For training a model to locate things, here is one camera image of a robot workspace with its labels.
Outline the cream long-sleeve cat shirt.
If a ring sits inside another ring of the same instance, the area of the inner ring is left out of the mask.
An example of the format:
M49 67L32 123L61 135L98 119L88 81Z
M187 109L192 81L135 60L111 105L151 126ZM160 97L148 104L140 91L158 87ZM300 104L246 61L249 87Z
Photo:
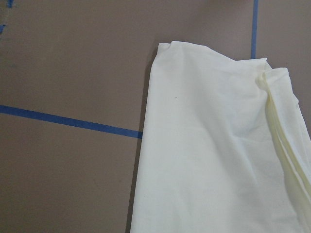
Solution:
M286 68L161 43L133 233L308 233L311 141Z

